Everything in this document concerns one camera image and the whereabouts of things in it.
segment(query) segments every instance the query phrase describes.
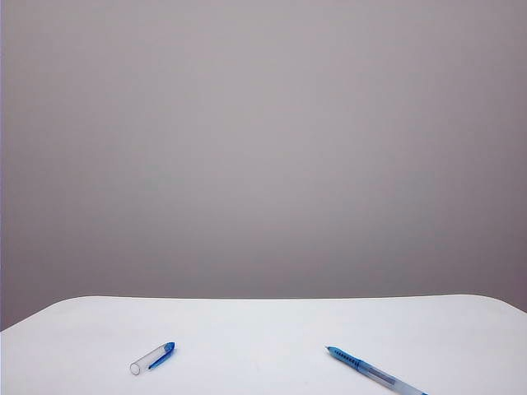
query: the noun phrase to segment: blue pen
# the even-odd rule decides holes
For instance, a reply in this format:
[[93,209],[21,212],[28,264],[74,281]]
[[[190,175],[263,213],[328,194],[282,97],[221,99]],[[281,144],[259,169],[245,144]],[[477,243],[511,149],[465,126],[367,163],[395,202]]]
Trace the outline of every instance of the blue pen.
[[340,350],[337,347],[326,347],[329,350],[329,353],[341,360],[346,365],[351,366],[359,373],[364,374],[366,377],[369,377],[372,380],[375,380],[380,385],[400,393],[401,395],[426,395],[423,391],[418,390],[417,388],[412,387],[405,382],[396,379],[394,376],[383,372],[380,369],[377,369],[375,366],[371,366],[363,360],[359,360],[352,355]]
[[172,354],[174,354],[175,343],[165,343],[162,346],[157,347],[155,350],[150,351],[143,358],[139,358],[130,365],[130,371],[132,374],[138,375],[145,370],[154,369],[156,366],[161,365],[163,362],[168,360]]

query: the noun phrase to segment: pen cap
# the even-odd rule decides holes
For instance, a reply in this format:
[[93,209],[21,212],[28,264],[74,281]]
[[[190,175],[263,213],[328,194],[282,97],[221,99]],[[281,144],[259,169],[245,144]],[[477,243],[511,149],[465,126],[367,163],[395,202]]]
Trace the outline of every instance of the pen cap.
[[166,343],[162,346],[157,347],[155,350],[150,351],[144,357],[139,358],[130,365],[130,372],[138,375],[145,370],[153,369],[168,358],[174,352],[175,344]]

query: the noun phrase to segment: table surface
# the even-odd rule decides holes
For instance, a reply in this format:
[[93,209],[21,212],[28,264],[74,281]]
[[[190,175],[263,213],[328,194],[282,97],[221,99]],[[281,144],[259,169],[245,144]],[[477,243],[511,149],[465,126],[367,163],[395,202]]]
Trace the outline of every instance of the table surface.
[[[177,351],[133,376],[165,342]],[[527,393],[527,314],[475,295],[192,300],[88,296],[2,332],[2,394],[389,394],[337,346],[431,395]]]

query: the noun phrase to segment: pen barrel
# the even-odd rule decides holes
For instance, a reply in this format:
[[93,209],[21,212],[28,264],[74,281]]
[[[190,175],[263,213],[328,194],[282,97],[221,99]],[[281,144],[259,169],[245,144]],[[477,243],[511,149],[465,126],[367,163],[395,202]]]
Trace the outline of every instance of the pen barrel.
[[426,395],[423,391],[406,384],[363,360],[359,362],[357,370],[380,385],[383,385],[396,393],[400,393],[401,395]]

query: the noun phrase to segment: gray backdrop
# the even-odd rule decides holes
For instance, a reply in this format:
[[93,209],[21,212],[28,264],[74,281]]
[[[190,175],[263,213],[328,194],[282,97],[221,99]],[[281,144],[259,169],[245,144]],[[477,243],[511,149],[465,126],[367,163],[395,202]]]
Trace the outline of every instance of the gray backdrop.
[[527,309],[527,2],[3,2],[2,327],[79,295]]

